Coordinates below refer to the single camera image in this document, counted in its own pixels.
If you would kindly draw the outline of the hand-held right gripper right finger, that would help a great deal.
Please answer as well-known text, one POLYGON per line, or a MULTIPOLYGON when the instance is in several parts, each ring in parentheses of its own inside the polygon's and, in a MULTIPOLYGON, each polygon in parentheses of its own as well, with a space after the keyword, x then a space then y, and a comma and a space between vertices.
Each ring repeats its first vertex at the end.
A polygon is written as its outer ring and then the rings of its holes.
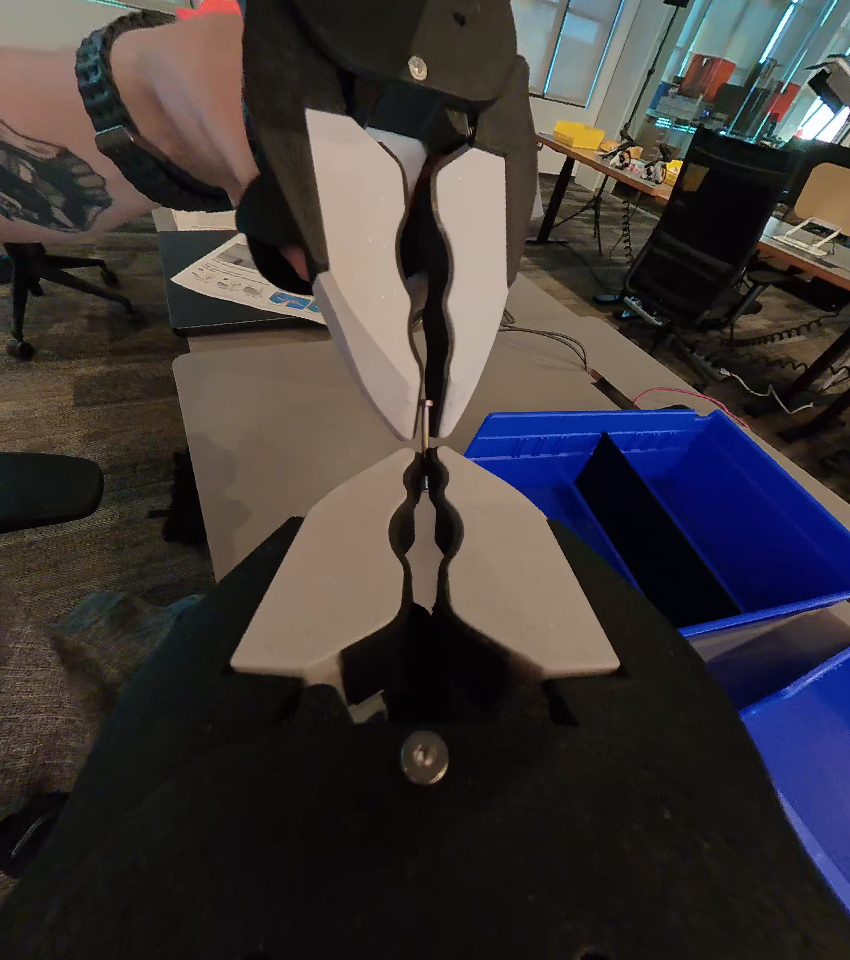
POLYGON ((440 602, 540 680, 615 673, 620 660, 545 514, 447 447, 433 450, 440 602))

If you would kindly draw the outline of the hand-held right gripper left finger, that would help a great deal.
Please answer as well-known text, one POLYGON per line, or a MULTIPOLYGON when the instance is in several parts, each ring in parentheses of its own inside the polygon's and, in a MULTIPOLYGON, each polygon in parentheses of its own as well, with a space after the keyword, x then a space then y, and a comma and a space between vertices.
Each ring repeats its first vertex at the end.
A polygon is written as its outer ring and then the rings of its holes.
POLYGON ((401 448, 305 516, 239 642, 240 674, 384 683, 383 645, 407 617, 419 454, 401 448))

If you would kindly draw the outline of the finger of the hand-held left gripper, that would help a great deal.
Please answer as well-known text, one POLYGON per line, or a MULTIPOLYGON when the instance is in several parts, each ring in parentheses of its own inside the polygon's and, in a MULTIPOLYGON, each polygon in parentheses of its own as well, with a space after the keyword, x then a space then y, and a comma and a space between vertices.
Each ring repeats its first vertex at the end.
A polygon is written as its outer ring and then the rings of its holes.
POLYGON ((345 115, 308 109, 306 124, 328 260, 313 293, 369 404, 398 439, 411 440, 422 373, 400 237, 426 149, 345 115))
POLYGON ((432 182, 435 222, 447 256, 438 331, 445 360, 438 371, 433 435, 447 438, 466 411, 496 340, 508 294, 505 162, 465 148, 432 182))

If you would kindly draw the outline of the blue storage bin with divider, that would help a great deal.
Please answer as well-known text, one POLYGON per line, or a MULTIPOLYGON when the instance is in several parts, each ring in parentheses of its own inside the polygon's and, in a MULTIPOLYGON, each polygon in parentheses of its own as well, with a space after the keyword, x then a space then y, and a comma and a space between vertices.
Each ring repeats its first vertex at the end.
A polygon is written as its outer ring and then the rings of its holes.
POLYGON ((827 639, 821 615, 850 601, 850 532, 724 414, 491 414, 465 455, 642 594, 575 487, 603 433, 742 610, 675 628, 736 706, 778 692, 850 644, 827 639))

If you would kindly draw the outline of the person's left forearm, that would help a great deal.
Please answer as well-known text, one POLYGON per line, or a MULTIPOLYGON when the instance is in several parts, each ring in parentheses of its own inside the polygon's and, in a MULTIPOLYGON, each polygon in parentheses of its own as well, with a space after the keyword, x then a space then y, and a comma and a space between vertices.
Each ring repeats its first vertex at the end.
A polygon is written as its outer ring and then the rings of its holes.
POLYGON ((0 244, 62 244, 155 209, 95 145, 74 54, 0 47, 0 244))

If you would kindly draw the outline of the person's left hand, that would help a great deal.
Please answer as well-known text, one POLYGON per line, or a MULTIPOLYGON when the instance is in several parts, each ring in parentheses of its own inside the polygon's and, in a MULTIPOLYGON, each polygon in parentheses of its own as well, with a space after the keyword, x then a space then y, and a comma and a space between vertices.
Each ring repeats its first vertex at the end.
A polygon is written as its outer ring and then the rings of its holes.
POLYGON ((258 177, 242 108, 243 20, 214 6, 113 44, 120 98, 144 140, 238 204, 258 177))

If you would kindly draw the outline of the printed leaflet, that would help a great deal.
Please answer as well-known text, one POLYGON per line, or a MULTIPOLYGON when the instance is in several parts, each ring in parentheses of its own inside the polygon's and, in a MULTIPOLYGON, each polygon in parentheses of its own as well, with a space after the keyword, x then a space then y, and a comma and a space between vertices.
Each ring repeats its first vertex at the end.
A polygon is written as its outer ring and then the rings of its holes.
POLYGON ((276 287, 252 261, 244 235, 165 232, 159 251, 173 331, 183 337, 293 325, 326 327, 315 298, 276 287))

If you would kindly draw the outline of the yellow paper pad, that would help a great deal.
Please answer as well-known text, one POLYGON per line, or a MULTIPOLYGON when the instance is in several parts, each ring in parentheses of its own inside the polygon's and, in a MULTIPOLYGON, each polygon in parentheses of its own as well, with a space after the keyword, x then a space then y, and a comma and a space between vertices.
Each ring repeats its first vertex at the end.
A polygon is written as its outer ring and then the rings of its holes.
POLYGON ((558 144, 577 151, 597 151, 606 140, 605 131, 586 124, 559 120, 555 123, 551 139, 558 144))

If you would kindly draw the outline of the black high-back chair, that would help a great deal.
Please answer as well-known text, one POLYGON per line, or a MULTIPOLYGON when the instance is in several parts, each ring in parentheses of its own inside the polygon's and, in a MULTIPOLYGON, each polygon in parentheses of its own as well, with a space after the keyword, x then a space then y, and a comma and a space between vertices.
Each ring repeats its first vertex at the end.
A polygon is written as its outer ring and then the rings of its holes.
POLYGON ((623 281, 623 298, 653 306, 671 321, 665 330, 719 329, 731 320, 794 160, 789 150, 696 129, 664 212, 623 281))

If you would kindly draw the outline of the black wristwatch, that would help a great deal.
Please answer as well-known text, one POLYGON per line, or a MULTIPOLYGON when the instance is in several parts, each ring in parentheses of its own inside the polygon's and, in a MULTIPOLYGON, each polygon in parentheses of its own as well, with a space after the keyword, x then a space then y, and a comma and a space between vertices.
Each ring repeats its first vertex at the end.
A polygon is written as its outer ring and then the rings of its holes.
POLYGON ((75 52, 77 88, 95 130, 96 149, 143 197, 169 210, 227 212, 233 206, 224 190, 195 178, 142 136, 115 80, 111 54, 118 39, 173 22, 170 13, 136 9, 92 31, 75 52))

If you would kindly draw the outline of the orange storage box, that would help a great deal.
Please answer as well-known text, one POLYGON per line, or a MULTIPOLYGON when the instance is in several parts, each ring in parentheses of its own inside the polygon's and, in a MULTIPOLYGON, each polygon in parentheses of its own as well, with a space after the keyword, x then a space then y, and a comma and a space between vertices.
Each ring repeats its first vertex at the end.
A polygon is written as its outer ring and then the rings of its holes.
POLYGON ((736 64, 729 59, 696 53, 685 69, 678 93, 690 100, 713 102, 736 69, 736 64))

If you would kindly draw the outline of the white tablet stand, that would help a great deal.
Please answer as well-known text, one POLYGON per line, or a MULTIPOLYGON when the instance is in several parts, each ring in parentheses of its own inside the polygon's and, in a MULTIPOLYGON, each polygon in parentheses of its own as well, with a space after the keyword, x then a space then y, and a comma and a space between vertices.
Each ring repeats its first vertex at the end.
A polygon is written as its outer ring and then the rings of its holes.
POLYGON ((766 240, 774 245, 798 250, 804 256, 815 259, 831 256, 839 239, 840 228, 815 219, 807 219, 793 226, 780 222, 766 236, 766 240))

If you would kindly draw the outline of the black office chair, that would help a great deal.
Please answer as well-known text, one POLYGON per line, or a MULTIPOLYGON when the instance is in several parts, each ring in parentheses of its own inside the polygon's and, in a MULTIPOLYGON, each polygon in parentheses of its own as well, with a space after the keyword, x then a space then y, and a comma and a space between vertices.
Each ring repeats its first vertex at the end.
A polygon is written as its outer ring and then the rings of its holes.
POLYGON ((43 282, 121 306, 132 324, 142 320, 130 300, 117 293, 119 277, 100 258, 52 254, 42 244, 5 244, 0 255, 0 285, 11 291, 12 321, 6 352, 16 361, 33 359, 34 347, 24 339, 25 311, 30 298, 43 297, 43 282))

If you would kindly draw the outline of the black panel with tan insert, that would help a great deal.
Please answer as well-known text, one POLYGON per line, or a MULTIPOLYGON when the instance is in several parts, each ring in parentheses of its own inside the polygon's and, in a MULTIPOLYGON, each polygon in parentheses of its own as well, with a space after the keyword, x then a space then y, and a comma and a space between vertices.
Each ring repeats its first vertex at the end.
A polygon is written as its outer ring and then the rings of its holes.
POLYGON ((786 205, 798 222, 850 238, 850 148, 811 141, 797 150, 786 205))

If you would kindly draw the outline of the black studio light panel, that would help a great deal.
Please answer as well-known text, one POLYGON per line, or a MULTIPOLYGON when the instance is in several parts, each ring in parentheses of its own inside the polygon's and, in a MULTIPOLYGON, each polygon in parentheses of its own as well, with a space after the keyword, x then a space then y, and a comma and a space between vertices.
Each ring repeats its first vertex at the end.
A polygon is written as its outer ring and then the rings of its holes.
POLYGON ((806 69, 811 72, 807 86, 833 113, 847 109, 850 123, 850 56, 833 54, 806 69))

